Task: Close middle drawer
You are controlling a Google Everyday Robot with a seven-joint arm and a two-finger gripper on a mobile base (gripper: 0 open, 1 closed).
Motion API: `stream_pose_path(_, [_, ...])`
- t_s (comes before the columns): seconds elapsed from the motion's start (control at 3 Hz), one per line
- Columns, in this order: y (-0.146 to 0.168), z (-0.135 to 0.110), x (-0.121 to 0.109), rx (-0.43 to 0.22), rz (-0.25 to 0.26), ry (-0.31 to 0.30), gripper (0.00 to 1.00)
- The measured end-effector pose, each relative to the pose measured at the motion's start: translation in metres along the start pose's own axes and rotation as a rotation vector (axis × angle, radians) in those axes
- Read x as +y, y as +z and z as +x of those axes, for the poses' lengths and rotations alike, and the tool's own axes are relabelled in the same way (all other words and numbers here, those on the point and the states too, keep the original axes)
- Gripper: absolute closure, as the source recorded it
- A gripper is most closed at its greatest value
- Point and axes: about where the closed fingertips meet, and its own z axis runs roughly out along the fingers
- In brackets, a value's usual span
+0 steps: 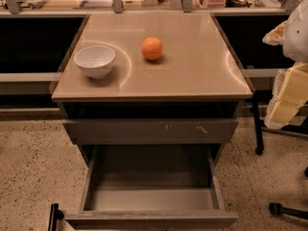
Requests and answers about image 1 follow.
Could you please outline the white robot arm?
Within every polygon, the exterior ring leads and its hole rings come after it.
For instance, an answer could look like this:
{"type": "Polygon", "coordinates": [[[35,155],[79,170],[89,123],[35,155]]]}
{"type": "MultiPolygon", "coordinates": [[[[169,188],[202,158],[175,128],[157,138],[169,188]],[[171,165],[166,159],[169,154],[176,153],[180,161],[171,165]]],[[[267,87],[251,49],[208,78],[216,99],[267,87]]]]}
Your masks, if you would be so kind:
{"type": "Polygon", "coordinates": [[[308,0],[302,0],[286,21],[267,33],[263,43],[282,45],[284,56],[295,62],[277,72],[267,107],[265,125],[281,129],[308,101],[308,0]]]}

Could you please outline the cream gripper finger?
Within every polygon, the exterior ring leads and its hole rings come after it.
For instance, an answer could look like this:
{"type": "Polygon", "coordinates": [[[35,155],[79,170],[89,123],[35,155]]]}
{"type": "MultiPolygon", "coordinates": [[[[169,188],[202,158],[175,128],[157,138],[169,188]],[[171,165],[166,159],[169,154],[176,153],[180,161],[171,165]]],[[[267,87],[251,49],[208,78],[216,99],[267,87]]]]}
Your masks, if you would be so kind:
{"type": "Polygon", "coordinates": [[[307,101],[308,64],[295,63],[287,70],[280,69],[274,78],[265,125],[270,129],[283,128],[307,101]]]}
{"type": "Polygon", "coordinates": [[[272,46],[282,45],[284,42],[286,24],[286,21],[280,23],[263,37],[262,42],[272,46]]]}

